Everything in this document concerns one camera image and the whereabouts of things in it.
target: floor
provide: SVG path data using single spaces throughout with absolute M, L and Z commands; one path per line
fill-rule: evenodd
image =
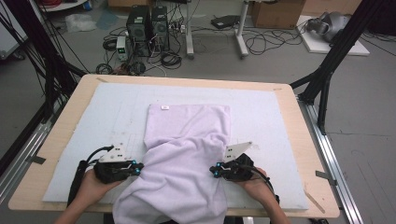
M 64 33 L 85 66 L 93 72 L 104 61 L 103 37 L 111 30 L 125 25 L 105 8 L 85 12 L 73 8 L 52 15 L 54 23 L 64 26 L 62 18 L 67 14 L 87 13 L 101 27 L 90 32 Z M 210 27 L 202 17 L 195 24 Z M 195 58 L 189 60 L 185 49 L 180 56 L 182 65 L 177 70 L 151 69 L 147 75 L 154 77 L 183 77 L 222 79 L 253 82 L 291 83 L 315 71 L 324 54 L 308 53 L 304 44 L 283 45 L 263 55 L 249 55 L 241 60 L 239 50 L 230 32 L 194 32 Z M 392 223 L 396 220 L 396 53 L 395 42 L 369 39 L 382 49 L 361 39 L 370 51 L 368 57 L 346 56 L 332 78 L 326 118 L 326 130 L 332 148 L 344 171 L 344 177 L 359 208 L 364 223 Z M 68 61 L 80 66 L 70 49 L 63 44 Z M 255 49 L 262 49 L 258 41 Z M 120 64 L 117 60 L 112 65 Z M 18 134 L 44 102 L 42 90 L 28 60 L 11 58 L 0 61 L 0 157 L 14 142 Z M 0 223 L 50 223 L 59 213 L 10 211 L 7 201 L 12 191 L 0 205 Z M 329 223 L 347 223 L 343 213 Z M 293 218 L 292 223 L 309 223 L 307 219 Z M 100 223 L 102 215 L 85 214 L 78 223 Z M 263 218 L 255 223 L 268 223 Z

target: computer tower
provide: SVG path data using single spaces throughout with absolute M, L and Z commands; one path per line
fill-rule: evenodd
M 169 50 L 169 32 L 168 32 L 168 18 L 166 7 L 155 7 L 151 11 L 151 22 L 153 27 L 153 34 L 155 36 L 155 50 L 168 51 Z
M 126 22 L 132 52 L 141 57 L 150 56 L 150 41 L 153 37 L 148 6 L 132 6 Z

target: person's left hand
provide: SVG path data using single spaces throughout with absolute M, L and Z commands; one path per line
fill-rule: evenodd
M 109 190 L 115 188 L 120 183 L 121 181 L 104 184 L 96 178 L 94 170 L 89 170 L 82 179 L 75 201 L 83 203 L 88 207 L 99 202 Z

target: white bracket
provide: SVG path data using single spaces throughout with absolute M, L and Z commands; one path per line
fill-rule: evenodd
M 99 159 L 99 162 L 118 161 L 127 161 L 125 149 L 123 147 L 114 147 Z
M 246 150 L 252 146 L 252 142 L 240 143 L 236 145 L 227 146 L 225 149 L 223 161 L 229 162 L 236 160 L 240 157 Z

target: cloth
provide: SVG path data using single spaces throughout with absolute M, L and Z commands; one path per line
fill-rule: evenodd
M 223 223 L 226 196 L 209 167 L 230 139 L 224 105 L 151 105 L 141 175 L 113 206 L 115 223 Z

